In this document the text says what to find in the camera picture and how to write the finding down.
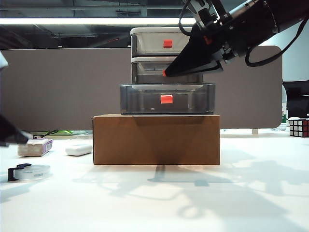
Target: table surface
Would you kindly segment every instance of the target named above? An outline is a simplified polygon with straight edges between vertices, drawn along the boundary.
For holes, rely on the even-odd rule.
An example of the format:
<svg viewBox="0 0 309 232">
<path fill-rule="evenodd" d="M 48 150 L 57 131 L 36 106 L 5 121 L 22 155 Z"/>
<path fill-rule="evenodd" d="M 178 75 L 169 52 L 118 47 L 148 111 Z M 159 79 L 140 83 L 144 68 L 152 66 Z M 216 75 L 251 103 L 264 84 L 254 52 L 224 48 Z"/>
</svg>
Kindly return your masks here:
<svg viewBox="0 0 309 232">
<path fill-rule="evenodd" d="M 220 166 L 95 166 L 65 154 L 84 136 L 54 137 L 39 158 L 1 148 L 1 231 L 309 231 L 309 139 L 250 132 L 221 134 Z M 7 182 L 21 163 L 52 176 Z"/>
</svg>

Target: white eraser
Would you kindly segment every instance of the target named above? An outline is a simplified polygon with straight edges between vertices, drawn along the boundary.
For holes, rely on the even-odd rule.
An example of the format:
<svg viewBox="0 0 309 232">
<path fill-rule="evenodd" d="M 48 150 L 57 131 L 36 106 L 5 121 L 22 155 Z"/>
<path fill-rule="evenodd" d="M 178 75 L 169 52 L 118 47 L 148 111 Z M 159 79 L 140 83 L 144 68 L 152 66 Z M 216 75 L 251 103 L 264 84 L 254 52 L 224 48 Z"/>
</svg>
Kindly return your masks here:
<svg viewBox="0 0 309 232">
<path fill-rule="evenodd" d="M 18 145 L 19 156 L 42 156 L 46 154 L 53 145 L 52 139 L 29 139 L 25 145 Z"/>
<path fill-rule="evenodd" d="M 66 148 L 66 153 L 69 156 L 82 156 L 92 152 L 92 145 L 76 144 Z"/>
</svg>

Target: rubik's cube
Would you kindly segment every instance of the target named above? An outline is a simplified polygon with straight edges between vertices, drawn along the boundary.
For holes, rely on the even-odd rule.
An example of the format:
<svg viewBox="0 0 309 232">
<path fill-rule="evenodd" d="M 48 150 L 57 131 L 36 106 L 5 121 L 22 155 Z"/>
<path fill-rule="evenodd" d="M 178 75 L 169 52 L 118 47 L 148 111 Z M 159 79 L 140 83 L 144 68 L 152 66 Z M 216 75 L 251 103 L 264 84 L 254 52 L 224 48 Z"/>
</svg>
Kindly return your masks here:
<svg viewBox="0 0 309 232">
<path fill-rule="evenodd" d="M 309 118 L 290 121 L 290 136 L 309 137 Z"/>
</svg>

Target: ceiling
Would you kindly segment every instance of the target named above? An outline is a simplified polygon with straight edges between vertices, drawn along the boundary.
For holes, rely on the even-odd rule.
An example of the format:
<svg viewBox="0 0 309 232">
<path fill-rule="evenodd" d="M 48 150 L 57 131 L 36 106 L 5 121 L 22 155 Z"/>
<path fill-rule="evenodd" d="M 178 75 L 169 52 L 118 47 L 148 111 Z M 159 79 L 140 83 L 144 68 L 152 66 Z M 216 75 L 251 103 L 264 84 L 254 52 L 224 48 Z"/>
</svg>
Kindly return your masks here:
<svg viewBox="0 0 309 232">
<path fill-rule="evenodd" d="M 227 10 L 242 0 L 223 0 Z M 1 0 L 0 17 L 178 17 L 181 0 Z M 185 17 L 192 17 L 187 10 Z M 127 47 L 130 27 L 1 25 L 0 49 Z"/>
</svg>

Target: stacked drawer unit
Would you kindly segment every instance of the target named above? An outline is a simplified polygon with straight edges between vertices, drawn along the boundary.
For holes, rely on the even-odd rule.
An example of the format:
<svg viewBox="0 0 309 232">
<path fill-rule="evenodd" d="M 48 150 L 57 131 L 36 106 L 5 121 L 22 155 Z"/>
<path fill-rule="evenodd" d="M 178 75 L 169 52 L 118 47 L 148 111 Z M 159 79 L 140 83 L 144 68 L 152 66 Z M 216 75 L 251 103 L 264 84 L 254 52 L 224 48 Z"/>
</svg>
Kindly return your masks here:
<svg viewBox="0 0 309 232">
<path fill-rule="evenodd" d="M 179 28 L 131 31 L 132 84 L 120 86 L 121 114 L 213 113 L 215 84 L 204 84 L 203 74 L 164 75 L 188 41 Z"/>
</svg>

